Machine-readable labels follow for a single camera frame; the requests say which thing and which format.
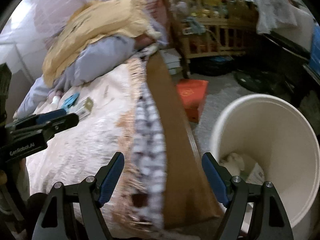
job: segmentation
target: red box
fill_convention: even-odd
[[[189,121],[198,123],[205,104],[208,81],[181,79],[176,87]]]

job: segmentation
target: screw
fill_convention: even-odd
[[[61,188],[61,186],[62,186],[61,182],[57,182],[57,183],[54,184],[55,188]]]
[[[240,178],[239,176],[233,176],[233,177],[232,177],[232,180],[233,180],[234,182],[240,182],[240,181],[241,181],[241,178]]]
[[[85,179],[86,182],[93,182],[94,181],[94,176],[89,176]]]
[[[273,187],[273,184],[272,184],[271,181],[266,181],[266,186],[267,186],[267,187]]]

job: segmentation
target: wooden crib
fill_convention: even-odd
[[[184,58],[184,76],[189,75],[191,58],[240,56],[252,44],[258,12],[244,0],[164,0],[176,49]],[[190,31],[187,17],[205,27]]]

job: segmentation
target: tan fringe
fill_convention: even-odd
[[[132,163],[133,136],[135,133],[135,110],[139,97],[141,96],[141,85],[146,81],[145,70],[141,61],[137,58],[129,59],[125,64],[130,74],[132,107],[123,114],[117,126],[123,128],[123,134],[118,138],[119,150],[124,154],[125,163],[123,170],[123,184],[121,195],[117,200],[116,206],[112,211],[113,219],[122,227],[135,233],[141,238],[148,238],[150,232],[148,228],[150,222],[140,222],[139,218],[133,212],[133,203],[131,195],[134,189],[145,192],[145,186],[138,181],[140,176],[139,169]]]

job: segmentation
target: white trash can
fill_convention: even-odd
[[[319,144],[308,121],[286,101],[263,94],[235,100],[218,118],[210,150],[218,162],[232,152],[257,161],[275,185],[292,228],[307,214],[320,182]],[[250,217],[244,217],[245,232]]]

